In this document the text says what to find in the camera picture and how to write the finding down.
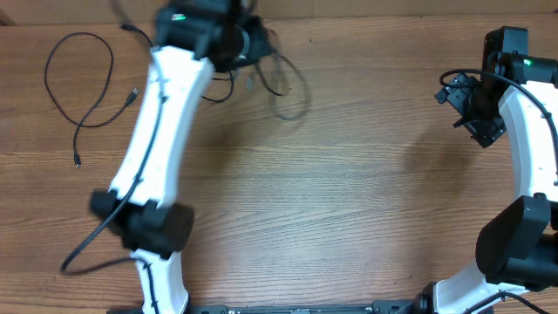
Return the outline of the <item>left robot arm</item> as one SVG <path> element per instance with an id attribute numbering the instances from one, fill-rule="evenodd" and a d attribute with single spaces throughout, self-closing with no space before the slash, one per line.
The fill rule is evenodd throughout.
<path id="1" fill-rule="evenodd" d="M 256 63 L 271 53 L 252 1 L 172 1 L 155 20 L 146 91 L 119 171 L 90 210 L 129 249 L 139 272 L 138 313 L 186 313 L 189 295 L 181 251 L 194 211 L 177 203 L 179 172 L 190 128 L 217 72 Z"/>

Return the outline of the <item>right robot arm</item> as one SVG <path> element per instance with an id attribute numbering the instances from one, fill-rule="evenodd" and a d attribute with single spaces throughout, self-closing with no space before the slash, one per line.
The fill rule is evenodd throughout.
<path id="1" fill-rule="evenodd" d="M 514 201 L 481 231 L 475 259 L 456 275 L 429 283 L 412 301 L 377 301 L 375 312 L 491 313 L 513 299 L 557 285 L 557 62 L 528 54 L 528 31 L 502 26 L 486 34 L 479 70 L 439 79 L 435 98 L 449 103 L 482 147 L 509 137 Z"/>

